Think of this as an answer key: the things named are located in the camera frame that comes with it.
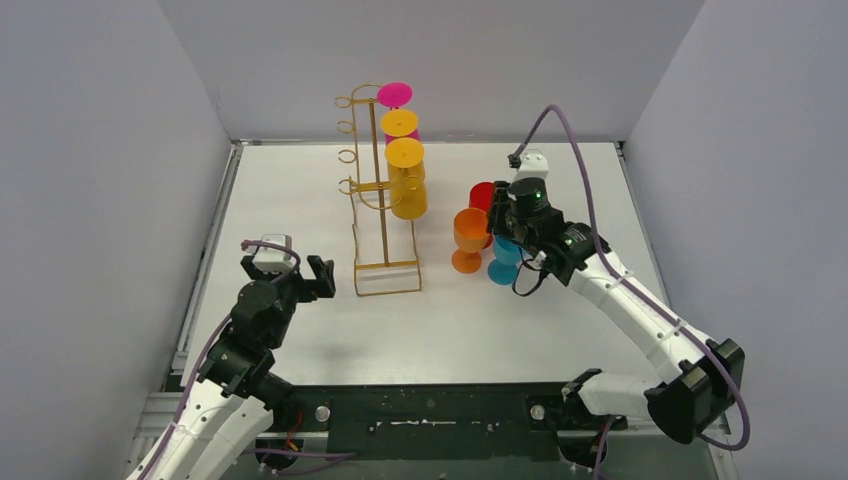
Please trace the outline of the red wine glass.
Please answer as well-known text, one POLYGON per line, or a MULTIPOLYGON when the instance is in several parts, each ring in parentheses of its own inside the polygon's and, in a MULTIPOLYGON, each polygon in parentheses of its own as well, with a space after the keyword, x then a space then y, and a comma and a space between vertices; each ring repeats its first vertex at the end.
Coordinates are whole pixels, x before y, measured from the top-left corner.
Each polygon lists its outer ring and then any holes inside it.
POLYGON ((486 241, 482 244, 482 250, 487 249, 493 242, 492 234, 487 230, 488 214, 491 209, 494 195, 494 184, 492 182, 480 182, 474 185, 469 193, 469 207, 474 210, 471 215, 472 233, 476 237, 486 234, 486 241))

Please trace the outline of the blue wine glass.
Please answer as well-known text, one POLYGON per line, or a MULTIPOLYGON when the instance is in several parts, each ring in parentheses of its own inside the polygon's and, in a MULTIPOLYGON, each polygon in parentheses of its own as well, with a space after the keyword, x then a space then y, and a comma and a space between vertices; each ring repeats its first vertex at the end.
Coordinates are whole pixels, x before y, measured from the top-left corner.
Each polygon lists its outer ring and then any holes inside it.
POLYGON ((495 236, 492 243, 494 258, 487 267, 488 278, 497 285, 510 285, 516 279, 524 254, 520 246, 495 236))

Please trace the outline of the orange wine glass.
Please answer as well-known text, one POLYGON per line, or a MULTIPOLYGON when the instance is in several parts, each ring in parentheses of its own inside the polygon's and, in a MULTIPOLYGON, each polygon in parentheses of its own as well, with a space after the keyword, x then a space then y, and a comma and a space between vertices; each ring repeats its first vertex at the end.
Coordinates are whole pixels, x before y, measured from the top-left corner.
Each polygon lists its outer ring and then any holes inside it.
POLYGON ((482 266, 482 250, 489 241, 487 214, 469 207, 453 219, 453 235, 457 249, 451 256, 453 268, 462 274, 477 272, 482 266))

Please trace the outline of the yellow wine glass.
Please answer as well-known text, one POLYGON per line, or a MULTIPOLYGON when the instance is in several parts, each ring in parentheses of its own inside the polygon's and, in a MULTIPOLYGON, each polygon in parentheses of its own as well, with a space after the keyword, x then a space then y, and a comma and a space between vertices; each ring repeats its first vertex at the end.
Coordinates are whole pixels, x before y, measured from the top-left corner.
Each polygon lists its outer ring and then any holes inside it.
POLYGON ((419 118, 409 109, 392 109, 380 120, 380 128, 385 135, 393 138, 413 137, 418 132, 419 118))
POLYGON ((409 137, 395 138, 385 148, 390 209, 402 220, 415 220, 427 210, 424 154, 423 144, 409 137))

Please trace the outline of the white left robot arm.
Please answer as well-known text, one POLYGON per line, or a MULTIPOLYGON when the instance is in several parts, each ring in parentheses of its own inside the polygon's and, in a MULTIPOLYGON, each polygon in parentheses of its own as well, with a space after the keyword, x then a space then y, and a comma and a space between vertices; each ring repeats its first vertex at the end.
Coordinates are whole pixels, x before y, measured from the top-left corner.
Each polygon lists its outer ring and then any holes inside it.
POLYGON ((294 386, 272 373, 300 303, 332 298, 334 263, 306 258, 265 272, 242 259, 250 280, 199 356, 170 423, 130 473, 132 479, 218 479, 266 429, 289 428, 294 386))

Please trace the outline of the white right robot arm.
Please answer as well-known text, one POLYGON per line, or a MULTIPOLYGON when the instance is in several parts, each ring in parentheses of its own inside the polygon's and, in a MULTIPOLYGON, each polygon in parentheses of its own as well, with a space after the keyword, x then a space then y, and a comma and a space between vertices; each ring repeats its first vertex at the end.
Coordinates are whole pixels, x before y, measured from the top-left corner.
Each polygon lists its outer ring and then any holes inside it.
POLYGON ((644 418, 690 444, 737 404, 744 350, 690 326, 645 291, 590 225, 568 221, 550 205, 543 179, 495 182, 487 229, 529 254, 541 278, 553 276, 595 305, 656 372, 655 381, 584 372, 564 388, 572 426, 585 429, 606 415, 644 418))

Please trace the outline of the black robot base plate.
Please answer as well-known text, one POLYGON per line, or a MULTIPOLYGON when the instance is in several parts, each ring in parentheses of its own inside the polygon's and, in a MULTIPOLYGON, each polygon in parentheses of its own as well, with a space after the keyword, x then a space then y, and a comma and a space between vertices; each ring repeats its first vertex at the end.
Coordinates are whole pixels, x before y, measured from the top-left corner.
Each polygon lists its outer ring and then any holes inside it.
POLYGON ((299 386, 248 444, 255 456, 294 444, 356 460, 531 461, 589 465, 605 417, 552 382, 299 386))

